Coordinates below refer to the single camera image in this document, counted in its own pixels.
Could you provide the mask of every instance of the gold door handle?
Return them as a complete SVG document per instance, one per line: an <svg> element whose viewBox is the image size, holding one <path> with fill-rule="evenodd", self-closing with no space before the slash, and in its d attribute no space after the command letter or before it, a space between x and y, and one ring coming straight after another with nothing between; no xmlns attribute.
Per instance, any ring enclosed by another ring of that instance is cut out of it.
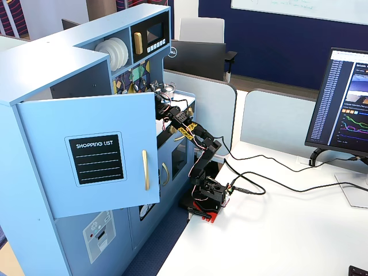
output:
<svg viewBox="0 0 368 276"><path fill-rule="evenodd" d="M136 54L140 55L143 53L142 34L134 33L134 45L136 47Z"/></svg>
<svg viewBox="0 0 368 276"><path fill-rule="evenodd" d="M148 191L150 189L150 175L148 173L148 160L147 160L147 151L142 151L143 156L143 169L144 169L144 182L145 182L145 190Z"/></svg>
<svg viewBox="0 0 368 276"><path fill-rule="evenodd" d="M166 184L168 184L168 181L170 180L170 173L168 172L167 166L163 162L162 162L162 167L165 169L166 175L167 175L166 181L162 184L163 186L165 186Z"/></svg>
<svg viewBox="0 0 368 276"><path fill-rule="evenodd" d="M175 139L174 139L174 141L175 141L175 142L180 141L180 140L184 139L184 137L185 137L185 136L183 135L183 136L181 136L181 137L179 137L179 138L175 138Z"/></svg>

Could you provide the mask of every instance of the shopping list sign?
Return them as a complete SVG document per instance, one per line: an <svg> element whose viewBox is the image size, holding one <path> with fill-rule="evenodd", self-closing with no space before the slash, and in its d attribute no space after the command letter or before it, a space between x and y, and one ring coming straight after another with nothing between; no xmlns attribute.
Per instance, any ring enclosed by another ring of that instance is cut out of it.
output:
<svg viewBox="0 0 368 276"><path fill-rule="evenodd" d="M125 179L121 133L67 137L77 186Z"/></svg>

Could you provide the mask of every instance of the gray cubicle divider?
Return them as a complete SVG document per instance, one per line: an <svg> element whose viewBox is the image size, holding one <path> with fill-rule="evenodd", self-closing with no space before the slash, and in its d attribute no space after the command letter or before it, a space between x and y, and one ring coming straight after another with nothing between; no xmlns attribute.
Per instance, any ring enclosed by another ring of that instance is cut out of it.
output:
<svg viewBox="0 0 368 276"><path fill-rule="evenodd" d="M273 150L309 158L315 150L304 146L315 101L274 91L252 91L246 96L240 140ZM333 158L350 158L350 154L327 151L318 157L325 162ZM362 162L335 161L331 164L368 173Z"/></svg>
<svg viewBox="0 0 368 276"><path fill-rule="evenodd" d="M195 94L196 122L213 136L224 136L226 145L231 148L237 97L235 87L227 82L170 70L164 71L164 81L174 82L177 90ZM222 146L217 154L225 156L228 152Z"/></svg>

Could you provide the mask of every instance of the white plate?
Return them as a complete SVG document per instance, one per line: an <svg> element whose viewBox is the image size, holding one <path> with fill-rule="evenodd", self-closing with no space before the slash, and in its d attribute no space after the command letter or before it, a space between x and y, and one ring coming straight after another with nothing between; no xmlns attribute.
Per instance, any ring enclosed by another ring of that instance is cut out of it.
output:
<svg viewBox="0 0 368 276"><path fill-rule="evenodd" d="M128 48L125 45L125 43L121 40L118 39L117 37L112 37L111 40L114 40L115 42L117 42L122 50L122 54L123 54L123 60L122 60L122 66L125 66L126 63L128 62L128 58L129 58L129 53L128 53Z"/></svg>
<svg viewBox="0 0 368 276"><path fill-rule="evenodd" d="M100 52L108 53L110 55L110 67L111 71L116 71L118 69L119 61L118 61L118 53L115 47L111 46L110 43L105 43L102 45Z"/></svg>
<svg viewBox="0 0 368 276"><path fill-rule="evenodd" d="M117 66L117 68L119 69L122 66L122 61L124 59L124 54L122 52L122 49L121 49L119 43L114 41L113 39L106 40L106 42L108 44L110 44L111 47L114 47L117 51L117 54L118 54L118 66Z"/></svg>
<svg viewBox="0 0 368 276"><path fill-rule="evenodd" d="M103 41L103 42L101 42L101 43L98 43L98 44L97 44L97 46L96 46L96 48L94 48L94 50L95 50L96 52L99 52L99 50L101 50L102 46L104 46L105 42L106 42L106 41Z"/></svg>

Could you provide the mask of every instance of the white chair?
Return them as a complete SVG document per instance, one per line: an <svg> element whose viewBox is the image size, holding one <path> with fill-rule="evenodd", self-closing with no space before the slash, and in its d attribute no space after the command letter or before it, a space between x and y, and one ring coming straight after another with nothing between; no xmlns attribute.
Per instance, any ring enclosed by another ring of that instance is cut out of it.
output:
<svg viewBox="0 0 368 276"><path fill-rule="evenodd" d="M221 18L182 18L180 22L179 40L204 43L224 43L225 20ZM225 54L225 61L229 63L226 81L230 82L231 65L235 62L237 52L229 51Z"/></svg>

